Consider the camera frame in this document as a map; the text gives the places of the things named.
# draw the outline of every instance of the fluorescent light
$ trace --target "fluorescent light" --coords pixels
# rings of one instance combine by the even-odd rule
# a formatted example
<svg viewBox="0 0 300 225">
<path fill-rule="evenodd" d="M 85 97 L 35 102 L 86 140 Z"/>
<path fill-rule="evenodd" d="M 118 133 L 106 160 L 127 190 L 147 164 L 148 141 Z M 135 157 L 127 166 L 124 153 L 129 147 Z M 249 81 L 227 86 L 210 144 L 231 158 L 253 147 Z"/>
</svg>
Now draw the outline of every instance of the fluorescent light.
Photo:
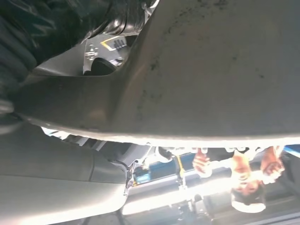
<svg viewBox="0 0 300 225">
<path fill-rule="evenodd" d="M 229 191 L 231 189 L 230 178 L 222 178 L 209 181 L 203 185 L 191 187 L 186 190 L 186 194 L 181 191 L 173 191 L 162 195 L 156 195 L 148 198 L 130 202 L 123 207 L 123 215 L 130 215 L 148 210 L 153 210 L 160 207 L 173 205 L 182 202 L 186 199 L 191 199 L 194 195 L 213 195 Z"/>
</svg>

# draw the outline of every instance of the man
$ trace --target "man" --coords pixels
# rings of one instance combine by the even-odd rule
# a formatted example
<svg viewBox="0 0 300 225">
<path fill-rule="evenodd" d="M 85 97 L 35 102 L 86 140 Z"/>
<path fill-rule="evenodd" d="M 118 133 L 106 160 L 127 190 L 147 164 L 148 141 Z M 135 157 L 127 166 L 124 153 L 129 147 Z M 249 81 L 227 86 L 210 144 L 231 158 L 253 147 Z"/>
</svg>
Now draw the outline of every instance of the man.
<svg viewBox="0 0 300 225">
<path fill-rule="evenodd" d="M 262 177 L 251 171 L 246 154 L 234 151 L 231 159 L 231 205 L 241 212 L 256 213 L 265 209 L 264 184 L 274 183 L 284 171 L 280 156 L 280 146 L 271 146 L 265 150 L 260 170 Z M 202 177 L 212 173 L 210 161 L 201 148 L 193 161 L 194 168 Z"/>
</svg>

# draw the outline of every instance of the hand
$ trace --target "hand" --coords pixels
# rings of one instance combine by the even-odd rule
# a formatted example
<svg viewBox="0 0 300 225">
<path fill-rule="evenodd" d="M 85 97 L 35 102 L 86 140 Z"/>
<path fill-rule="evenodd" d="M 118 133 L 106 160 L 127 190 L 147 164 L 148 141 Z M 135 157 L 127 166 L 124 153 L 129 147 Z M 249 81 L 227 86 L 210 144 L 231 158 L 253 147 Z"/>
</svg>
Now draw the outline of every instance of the hand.
<svg viewBox="0 0 300 225">
<path fill-rule="evenodd" d="M 284 166 L 279 157 L 281 149 L 283 148 L 279 146 L 271 146 L 265 150 L 261 165 L 265 184 L 275 183 L 284 171 Z"/>
<path fill-rule="evenodd" d="M 210 160 L 197 148 L 197 153 L 193 160 L 193 167 L 201 177 L 209 177 L 212 170 L 210 168 Z"/>
</svg>

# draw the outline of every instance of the person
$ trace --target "person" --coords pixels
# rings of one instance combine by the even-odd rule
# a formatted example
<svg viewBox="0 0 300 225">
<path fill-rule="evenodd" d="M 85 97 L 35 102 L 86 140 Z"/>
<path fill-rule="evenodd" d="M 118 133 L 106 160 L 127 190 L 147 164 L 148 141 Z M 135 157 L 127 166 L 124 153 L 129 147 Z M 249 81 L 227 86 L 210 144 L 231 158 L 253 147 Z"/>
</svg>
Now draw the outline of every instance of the person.
<svg viewBox="0 0 300 225">
<path fill-rule="evenodd" d="M 280 177 L 284 167 L 280 156 L 281 146 L 270 146 L 265 150 L 261 163 L 261 174 L 253 172 L 249 162 L 249 154 L 243 154 L 237 149 L 231 159 L 231 205 L 236 210 L 246 213 L 257 213 L 265 209 L 264 185 L 274 183 Z M 194 168 L 202 177 L 212 173 L 210 160 L 201 148 L 197 148 L 193 160 Z"/>
</svg>

